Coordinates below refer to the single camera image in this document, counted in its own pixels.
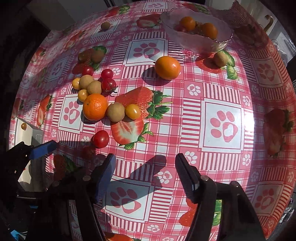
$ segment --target yellow cherry tomato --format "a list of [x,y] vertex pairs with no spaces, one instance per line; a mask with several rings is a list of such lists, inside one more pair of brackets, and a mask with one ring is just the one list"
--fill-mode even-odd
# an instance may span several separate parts
[[136,104],[129,104],[126,107],[126,115],[132,120],[138,119],[141,116],[141,110]]

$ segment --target orange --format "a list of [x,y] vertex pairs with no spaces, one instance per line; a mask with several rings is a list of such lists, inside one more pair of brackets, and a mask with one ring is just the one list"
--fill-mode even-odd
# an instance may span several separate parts
[[216,27],[214,26],[214,24],[212,23],[204,23],[201,27],[200,27],[202,33],[204,34],[204,36],[210,38],[210,39],[216,39],[217,35],[218,35],[218,30],[216,29]]
[[173,80],[179,76],[180,63],[170,56],[160,57],[154,65],[156,73],[165,80]]
[[187,16],[187,17],[182,18],[179,23],[187,31],[194,30],[195,29],[195,26],[196,26],[195,20],[192,17],[190,17],[190,16]]
[[105,116],[108,108],[107,99],[101,94],[87,96],[83,103],[83,114],[90,121],[98,121]]

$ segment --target table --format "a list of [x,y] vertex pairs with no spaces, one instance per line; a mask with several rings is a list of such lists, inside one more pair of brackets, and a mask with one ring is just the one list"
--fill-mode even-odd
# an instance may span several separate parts
[[[295,93],[272,42],[238,2],[226,11],[175,0],[139,1],[129,6],[121,14],[117,14],[118,9],[106,10],[63,32],[51,31],[23,76],[16,115],[37,125],[40,100],[50,94],[52,106],[41,129],[44,142],[53,139],[60,143],[54,155],[66,155],[89,173],[108,153],[116,155],[112,182],[106,197],[96,206],[106,231],[142,241],[184,240],[189,227],[180,218],[188,215],[192,204],[186,202],[174,168],[176,154],[183,153],[201,174],[217,182],[238,181],[268,237],[288,204],[296,170],[294,131],[285,135],[287,148],[277,158],[268,157],[264,146],[265,113],[276,107],[288,109],[290,119],[295,119]],[[161,25],[140,28],[137,24],[141,16],[176,7],[212,14],[235,30],[225,49],[232,60],[227,69],[215,69],[199,61],[198,55],[170,41]],[[101,31],[100,24],[105,21],[112,27]],[[143,92],[153,90],[165,95],[162,101],[168,111],[144,119],[146,130],[153,134],[143,135],[144,140],[130,150],[118,146],[108,119],[84,119],[77,91],[71,87],[72,80],[79,76],[72,74],[78,53],[97,45],[105,46],[107,53],[95,79],[103,69],[110,68],[119,85],[118,94],[142,87]],[[181,64],[175,80],[155,80],[154,61],[163,55],[174,57]],[[116,94],[109,96],[108,102],[115,97]],[[21,100],[24,108],[19,110]],[[12,119],[9,148],[14,145],[15,123]],[[91,160],[83,158],[80,150],[102,129],[110,135],[108,146],[96,149]],[[46,173],[53,170],[51,155],[46,159]],[[74,203],[72,215],[73,235],[80,240]],[[218,224],[217,219],[210,240],[217,238]]]

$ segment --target glass bowl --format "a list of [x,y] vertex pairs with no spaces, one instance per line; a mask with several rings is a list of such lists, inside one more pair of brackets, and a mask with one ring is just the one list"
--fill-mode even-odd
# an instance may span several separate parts
[[[174,30],[174,26],[185,16],[190,16],[200,23],[214,24],[218,30],[217,40],[212,40],[198,34],[188,34]],[[227,23],[211,15],[194,12],[188,8],[174,8],[168,12],[163,12],[160,18],[169,38],[180,47],[195,53],[204,54],[220,51],[226,47],[232,38],[232,30]]]

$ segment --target small box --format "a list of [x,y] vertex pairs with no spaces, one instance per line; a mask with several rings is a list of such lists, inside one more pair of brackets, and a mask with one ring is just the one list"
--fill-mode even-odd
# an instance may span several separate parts
[[[23,130],[21,125],[25,123],[26,129]],[[38,129],[32,124],[21,118],[17,118],[15,130],[15,145],[24,142],[26,145],[38,146],[43,143],[44,131]],[[19,183],[25,191],[44,191],[42,170],[44,168],[44,158],[30,160],[22,172]]]

